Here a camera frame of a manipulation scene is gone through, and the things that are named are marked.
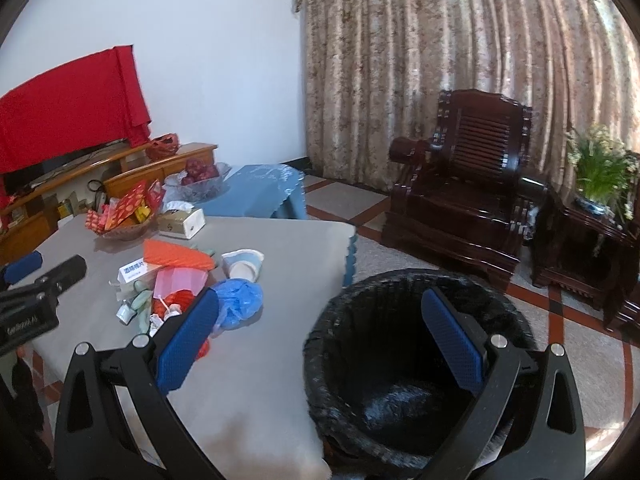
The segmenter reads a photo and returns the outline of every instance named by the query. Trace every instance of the television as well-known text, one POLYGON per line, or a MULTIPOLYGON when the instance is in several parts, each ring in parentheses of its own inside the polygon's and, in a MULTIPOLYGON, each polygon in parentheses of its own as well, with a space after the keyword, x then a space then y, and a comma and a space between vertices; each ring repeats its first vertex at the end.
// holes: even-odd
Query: television
POLYGON ((97 150, 101 150, 105 146, 112 144, 108 142, 106 144, 99 144, 90 148, 83 148, 75 152, 67 153, 65 155, 56 156, 49 160, 44 160, 39 164, 22 168, 21 170, 12 171, 11 173, 5 173, 2 175, 4 180, 4 190, 7 195, 13 194, 25 194, 24 191, 30 192, 30 183, 40 178, 47 173, 62 168, 66 164, 70 164, 77 161, 81 164, 86 159, 87 155, 90 155, 97 150))

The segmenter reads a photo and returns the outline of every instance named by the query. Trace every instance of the blue plastic bag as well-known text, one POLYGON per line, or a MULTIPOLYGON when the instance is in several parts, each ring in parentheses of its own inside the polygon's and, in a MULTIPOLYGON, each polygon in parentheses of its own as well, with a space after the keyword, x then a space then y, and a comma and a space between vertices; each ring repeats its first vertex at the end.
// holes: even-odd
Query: blue plastic bag
POLYGON ((220 313, 213 332, 232 330, 253 316, 262 306, 262 287, 257 283, 231 278, 211 287, 218 295, 220 313))

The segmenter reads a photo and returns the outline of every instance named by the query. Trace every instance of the floral curtain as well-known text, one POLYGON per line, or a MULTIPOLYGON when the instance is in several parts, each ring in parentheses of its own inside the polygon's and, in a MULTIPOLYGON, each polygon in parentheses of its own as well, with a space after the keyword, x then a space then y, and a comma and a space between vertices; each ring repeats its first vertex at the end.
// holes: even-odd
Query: floral curtain
POLYGON ((324 176, 388 189, 397 136, 429 137, 440 89, 533 107, 531 163, 570 184, 564 133, 604 123, 640 150, 638 43, 612 0, 297 0, 307 151, 324 176))

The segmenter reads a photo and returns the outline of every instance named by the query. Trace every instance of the wooden armchair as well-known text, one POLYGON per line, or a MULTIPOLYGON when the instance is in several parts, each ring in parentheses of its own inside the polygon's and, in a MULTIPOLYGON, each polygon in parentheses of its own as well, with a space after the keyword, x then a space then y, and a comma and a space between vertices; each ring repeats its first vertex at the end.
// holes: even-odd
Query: wooden armchair
POLYGON ((546 194, 546 183, 526 168, 530 128, 531 108, 500 94, 441 92, 433 137, 391 144, 390 160, 405 167, 382 243, 471 264, 505 290, 529 210, 546 194))

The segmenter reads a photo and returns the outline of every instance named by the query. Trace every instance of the tissue box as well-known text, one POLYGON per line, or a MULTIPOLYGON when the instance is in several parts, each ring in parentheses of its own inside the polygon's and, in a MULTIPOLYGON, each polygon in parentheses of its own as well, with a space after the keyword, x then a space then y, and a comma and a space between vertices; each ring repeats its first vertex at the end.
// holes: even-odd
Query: tissue box
POLYGON ((161 235, 182 240, 193 238, 205 223, 202 209, 167 211, 158 217, 158 229, 161 235))
POLYGON ((130 283, 134 280, 152 278, 155 277, 161 268, 162 266, 160 265, 148 264, 140 258, 135 262, 120 267, 118 270, 118 281, 120 283, 130 283))

